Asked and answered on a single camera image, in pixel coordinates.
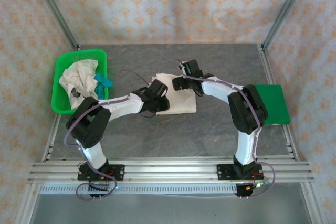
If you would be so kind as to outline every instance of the white towel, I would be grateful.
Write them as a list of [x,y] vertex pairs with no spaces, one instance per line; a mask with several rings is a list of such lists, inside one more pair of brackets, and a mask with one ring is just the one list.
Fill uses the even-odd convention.
[[77,61],[59,79],[59,84],[68,93],[72,110],[78,108],[86,97],[98,98],[94,91],[98,83],[94,79],[97,66],[96,60]]
[[157,115],[183,114],[196,112],[196,96],[192,89],[175,91],[172,80],[178,76],[166,73],[157,73],[152,77],[152,81],[158,79],[168,87],[166,94],[170,108],[166,111],[158,112]]

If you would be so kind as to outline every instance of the green pad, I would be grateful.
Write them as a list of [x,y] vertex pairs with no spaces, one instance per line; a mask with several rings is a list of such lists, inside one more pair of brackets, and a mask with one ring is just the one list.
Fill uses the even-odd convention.
[[255,85],[268,112],[265,125],[289,124],[287,110],[281,85]]

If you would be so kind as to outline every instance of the teal cloth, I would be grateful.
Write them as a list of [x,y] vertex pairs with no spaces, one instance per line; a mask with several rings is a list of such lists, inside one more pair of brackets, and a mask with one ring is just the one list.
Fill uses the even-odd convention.
[[102,100],[105,98],[104,87],[112,87],[113,83],[109,79],[105,78],[101,73],[96,74],[95,80],[98,81],[95,93],[98,95],[98,99]]

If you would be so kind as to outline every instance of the green basket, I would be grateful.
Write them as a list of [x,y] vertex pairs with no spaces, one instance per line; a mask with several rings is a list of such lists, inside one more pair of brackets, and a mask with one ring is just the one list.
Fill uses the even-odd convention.
[[[55,66],[55,76],[54,76],[54,85],[53,85],[53,95],[51,99],[51,107],[52,109],[59,114],[67,114],[72,115],[75,110],[71,109],[70,101],[67,92],[65,89],[58,83],[59,78],[61,78],[63,72],[69,68],[74,62],[80,60],[97,60],[98,66],[96,69],[96,73],[103,74],[104,77],[107,76],[107,56],[106,52],[101,49],[89,49],[89,50],[81,50],[68,52],[61,57],[59,57],[56,61]],[[104,88],[105,92],[105,100],[109,97],[109,89],[107,87]]]

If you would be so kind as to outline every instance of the gray stone surface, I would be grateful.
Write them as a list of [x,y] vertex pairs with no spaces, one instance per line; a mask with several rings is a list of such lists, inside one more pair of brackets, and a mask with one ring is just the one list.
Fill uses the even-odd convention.
[[[182,44],[182,45],[109,45],[83,46],[106,51],[109,78],[128,92],[144,86],[132,69],[146,80],[156,73],[180,74],[176,58],[196,59],[204,73],[212,73],[234,84],[265,84],[266,75],[256,45]],[[118,87],[110,89],[110,98],[125,95]],[[196,97],[197,112],[157,115],[143,118],[127,115],[108,124],[101,145],[107,157],[182,157],[233,156],[238,133],[229,106],[209,96]],[[69,116],[62,116],[52,158],[80,157],[77,149],[66,148],[62,139]],[[259,138],[258,155],[286,155],[281,126],[264,127]]]

